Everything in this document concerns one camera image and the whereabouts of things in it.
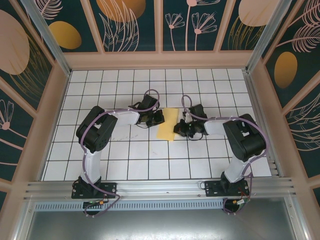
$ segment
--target flower drawing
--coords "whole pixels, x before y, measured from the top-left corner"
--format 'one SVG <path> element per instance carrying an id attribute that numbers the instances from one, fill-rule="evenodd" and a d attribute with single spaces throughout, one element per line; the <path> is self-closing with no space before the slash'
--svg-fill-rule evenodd
<path id="1" fill-rule="evenodd" d="M 189 26 L 189 16 L 191 7 L 212 5 L 219 3 L 220 0 L 186 0 L 188 4 L 188 13 L 186 16 L 186 28 L 185 28 L 185 50 L 188 51 L 188 26 Z"/>
<path id="2" fill-rule="evenodd" d="M 215 25 L 214 13 L 207 14 L 204 13 L 199 18 L 199 13 L 192 14 L 192 25 L 195 33 L 195 43 L 194 50 L 197 51 L 197 39 L 199 34 L 212 33 L 217 30 L 217 25 Z"/>
<path id="3" fill-rule="evenodd" d="M 177 28 L 181 28 L 185 26 L 185 22 L 183 21 L 183 18 L 181 16 L 181 13 L 177 14 L 174 13 L 171 14 L 168 13 L 165 15 L 165 20 L 166 23 L 168 24 L 169 28 L 170 28 L 170 34 L 171 34 L 171 42 L 172 42 L 172 47 L 173 47 L 173 51 L 176 51 L 175 49 L 175 44 L 174 44 L 174 38 L 172 35 L 172 29 L 177 29 Z"/>
<path id="4" fill-rule="evenodd" d="M 26 136 L 14 131 L 10 128 L 11 127 L 11 120 L 12 120 L 12 117 L 14 114 L 14 109 L 15 109 L 15 105 L 11 101 L 8 101 L 6 104 L 3 99 L 0 100 L 0 134 L 2 131 L 11 131 L 14 134 L 26 139 L 27 138 Z M 18 150 L 21 150 L 21 151 L 23 150 L 23 147 L 15 145 L 15 144 L 13 144 L 9 141 L 6 141 L 2 138 L 0 138 L 0 142 L 6 144 L 8 146 L 11 146 L 13 148 L 16 148 Z M 0 162 L 0 164 L 14 165 L 14 166 L 17 165 L 16 163 L 6 163 L 6 162 Z"/>

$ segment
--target yellow cloth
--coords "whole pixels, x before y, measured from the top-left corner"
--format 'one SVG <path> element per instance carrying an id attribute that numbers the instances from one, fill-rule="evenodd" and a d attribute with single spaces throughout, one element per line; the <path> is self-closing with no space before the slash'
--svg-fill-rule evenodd
<path id="1" fill-rule="evenodd" d="M 178 108 L 165 108 L 162 110 L 164 116 L 164 123 L 159 125 L 156 134 L 157 139 L 173 141 L 175 139 L 174 127 L 178 121 Z"/>

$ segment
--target gray metal floor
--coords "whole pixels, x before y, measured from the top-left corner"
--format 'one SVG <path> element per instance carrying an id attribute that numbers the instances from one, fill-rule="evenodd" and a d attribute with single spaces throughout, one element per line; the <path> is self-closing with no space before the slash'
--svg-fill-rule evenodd
<path id="1" fill-rule="evenodd" d="M 212 210 L 35 212 L 28 240 L 294 240 L 283 199 L 253 199 L 240 214 Z"/>

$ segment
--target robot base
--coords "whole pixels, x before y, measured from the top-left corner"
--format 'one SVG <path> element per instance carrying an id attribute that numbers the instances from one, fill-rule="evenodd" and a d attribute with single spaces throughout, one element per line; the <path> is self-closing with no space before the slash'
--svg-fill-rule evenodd
<path id="1" fill-rule="evenodd" d="M 94 183 L 98 188 L 110 193 L 117 193 L 117 183 L 115 182 L 101 182 L 101 178 Z M 78 182 L 72 185 L 72 199 L 104 199 L 104 193 L 96 190 L 90 184 L 86 183 L 81 177 Z M 107 198 L 116 198 L 113 195 L 108 195 Z"/>
<path id="2" fill-rule="evenodd" d="M 221 180 L 205 181 L 205 195 L 207 197 L 236 197 L 241 196 L 241 191 L 247 196 L 249 195 L 248 182 L 244 179 L 231 183 L 227 191 L 222 187 Z"/>

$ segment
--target black mounting plate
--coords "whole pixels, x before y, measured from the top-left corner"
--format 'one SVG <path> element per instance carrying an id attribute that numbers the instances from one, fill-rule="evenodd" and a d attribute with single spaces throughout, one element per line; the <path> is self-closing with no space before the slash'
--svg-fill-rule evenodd
<path id="1" fill-rule="evenodd" d="M 220 181 L 205 181 L 204 189 L 205 195 L 207 197 L 233 197 L 233 196 L 241 196 L 241 191 L 246 195 L 249 195 L 249 187 L 248 182 L 246 180 L 241 180 L 236 183 L 232 183 L 228 192 L 225 192 L 221 187 Z"/>
<path id="2" fill-rule="evenodd" d="M 115 182 L 101 182 L 99 188 L 109 193 L 114 193 L 114 194 L 117 193 L 117 183 Z M 108 195 L 107 197 L 109 199 L 116 198 L 116 196 L 113 196 L 113 195 Z M 72 199 L 103 199 L 104 194 L 98 191 L 93 196 L 90 192 L 83 190 L 82 185 L 80 183 L 74 183 L 71 198 Z"/>

